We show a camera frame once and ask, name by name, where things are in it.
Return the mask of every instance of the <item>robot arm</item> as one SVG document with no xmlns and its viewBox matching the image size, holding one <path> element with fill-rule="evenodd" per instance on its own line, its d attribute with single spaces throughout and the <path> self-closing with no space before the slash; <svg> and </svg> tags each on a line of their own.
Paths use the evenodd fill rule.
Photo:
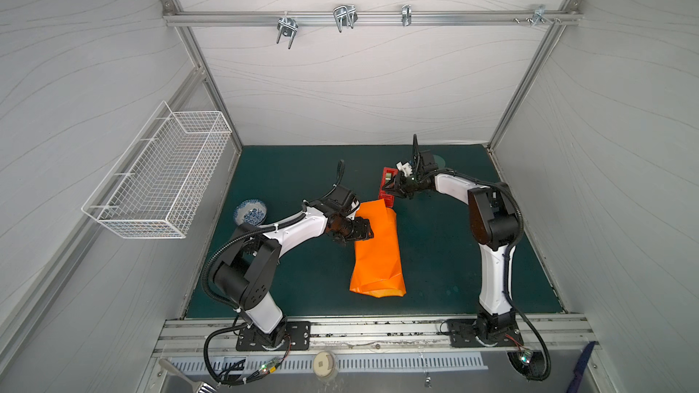
<svg viewBox="0 0 699 393">
<path fill-rule="evenodd" d="M 373 237 L 369 221 L 355 217 L 359 200 L 353 191 L 338 185 L 310 203 L 303 211 L 271 225 L 241 224 L 232 241 L 206 264 L 202 275 L 204 292 L 209 293 L 209 277 L 220 294 L 212 297 L 230 305 L 249 325 L 257 329 L 260 344 L 274 349 L 286 333 L 286 316 L 275 304 L 269 289 L 279 258 L 303 241 L 329 234 L 337 242 L 367 240 Z"/>
<path fill-rule="evenodd" d="M 470 229 L 480 246 L 482 265 L 475 335 L 484 345 L 496 345 L 517 329 L 508 297 L 512 288 L 511 259 L 520 224 L 507 186 L 480 183 L 454 170 L 440 169 L 430 151 L 418 149 L 416 136 L 412 160 L 398 163 L 398 169 L 398 175 L 384 185 L 389 194 L 412 198 L 416 192 L 434 190 L 468 205 Z"/>
</svg>

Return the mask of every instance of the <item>dark green table surface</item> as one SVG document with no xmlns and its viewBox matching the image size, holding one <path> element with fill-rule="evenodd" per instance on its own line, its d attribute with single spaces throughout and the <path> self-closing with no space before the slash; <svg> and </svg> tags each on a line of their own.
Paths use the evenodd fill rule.
<svg viewBox="0 0 699 393">
<path fill-rule="evenodd" d="M 421 146 L 447 167 L 478 179 L 498 180 L 482 146 Z M 410 146 L 246 146 L 228 192 L 208 256 L 236 228 L 233 210 L 245 199 L 268 207 L 266 223 L 295 214 L 301 200 L 325 194 L 346 163 L 343 185 L 362 201 L 378 198 L 383 167 L 410 158 Z M 468 207 L 437 192 L 396 199 L 398 243 L 407 293 L 374 298 L 350 292 L 354 246 L 328 236 L 308 240 L 281 259 L 271 294 L 287 315 L 407 315 L 475 313 L 481 260 L 468 227 Z M 528 313 L 557 313 L 561 306 L 526 237 L 514 253 L 512 297 Z M 234 312 L 208 299 L 198 286 L 188 318 L 231 318 Z"/>
</svg>

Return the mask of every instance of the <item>blue and white bowl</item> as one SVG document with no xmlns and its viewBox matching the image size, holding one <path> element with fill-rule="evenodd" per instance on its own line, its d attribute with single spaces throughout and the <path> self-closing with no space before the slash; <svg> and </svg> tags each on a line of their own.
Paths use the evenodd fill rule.
<svg viewBox="0 0 699 393">
<path fill-rule="evenodd" d="M 241 223 L 249 223 L 253 226 L 259 226 L 267 217 L 267 205 L 260 199 L 248 199 L 238 205 L 233 212 L 233 219 L 237 225 Z"/>
</svg>

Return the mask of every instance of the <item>metal spatula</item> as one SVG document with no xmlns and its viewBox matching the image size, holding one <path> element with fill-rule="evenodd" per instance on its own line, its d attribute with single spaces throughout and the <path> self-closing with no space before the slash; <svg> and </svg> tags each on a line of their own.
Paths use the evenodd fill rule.
<svg viewBox="0 0 699 393">
<path fill-rule="evenodd" d="M 180 372 L 177 367 L 174 367 L 173 364 L 170 363 L 168 360 L 161 358 L 160 360 L 158 360 L 158 364 L 160 364 L 160 366 L 166 371 L 169 371 L 173 375 L 179 376 L 183 380 L 187 381 L 191 386 L 191 390 L 193 391 L 193 393 L 216 393 L 216 389 L 211 387 L 206 382 L 195 382 L 189 379 L 184 373 Z"/>
</svg>

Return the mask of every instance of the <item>red plastic crate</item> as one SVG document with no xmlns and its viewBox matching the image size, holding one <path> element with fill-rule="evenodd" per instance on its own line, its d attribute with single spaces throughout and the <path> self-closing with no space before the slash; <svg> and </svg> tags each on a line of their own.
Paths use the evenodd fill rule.
<svg viewBox="0 0 699 393">
<path fill-rule="evenodd" d="M 398 169 L 391 169 L 390 167 L 384 167 L 384 173 L 381 175 L 381 184 L 379 185 L 379 199 L 383 199 L 384 202 L 386 202 L 386 206 L 389 208 L 393 208 L 393 202 L 396 199 L 395 196 L 389 195 L 385 191 L 381 189 L 381 187 L 384 186 L 386 181 L 387 174 L 391 174 L 391 178 L 395 178 L 396 175 L 398 174 Z"/>
</svg>

